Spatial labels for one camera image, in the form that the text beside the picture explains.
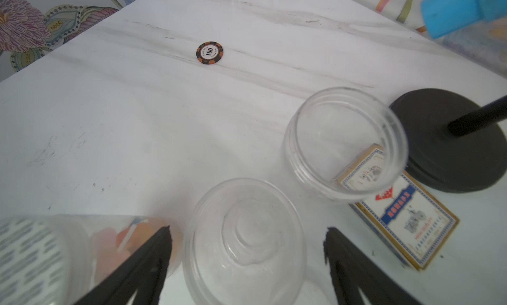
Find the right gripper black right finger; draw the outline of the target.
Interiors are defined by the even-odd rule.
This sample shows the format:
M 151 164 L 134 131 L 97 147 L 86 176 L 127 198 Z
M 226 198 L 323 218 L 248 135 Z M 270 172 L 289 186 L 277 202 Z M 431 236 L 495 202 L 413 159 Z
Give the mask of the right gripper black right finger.
M 341 231 L 330 227 L 323 242 L 332 285 L 339 304 L 419 304 Z

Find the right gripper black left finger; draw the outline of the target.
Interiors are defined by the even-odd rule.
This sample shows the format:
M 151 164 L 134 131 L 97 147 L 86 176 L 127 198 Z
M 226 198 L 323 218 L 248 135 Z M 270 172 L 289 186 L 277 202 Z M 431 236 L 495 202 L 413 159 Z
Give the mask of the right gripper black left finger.
M 77 304 L 157 305 L 171 254 L 172 236 L 170 227 L 165 226 Z

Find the clear plastic jar lid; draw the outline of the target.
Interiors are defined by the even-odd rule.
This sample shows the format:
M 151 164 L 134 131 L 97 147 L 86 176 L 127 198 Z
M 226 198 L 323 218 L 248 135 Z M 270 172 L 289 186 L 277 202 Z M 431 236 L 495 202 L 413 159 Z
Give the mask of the clear plastic jar lid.
M 235 178 L 209 190 L 182 248 L 196 304 L 294 304 L 304 282 L 300 217 L 283 192 L 261 180 Z

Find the clear jar with candies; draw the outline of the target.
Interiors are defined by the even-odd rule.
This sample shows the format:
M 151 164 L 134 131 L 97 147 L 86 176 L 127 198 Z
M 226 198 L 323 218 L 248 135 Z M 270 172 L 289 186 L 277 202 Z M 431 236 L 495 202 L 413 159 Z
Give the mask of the clear jar with candies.
M 403 126 L 386 104 L 355 88 L 327 88 L 290 119 L 274 179 L 292 200 L 353 203 L 388 189 L 408 156 Z

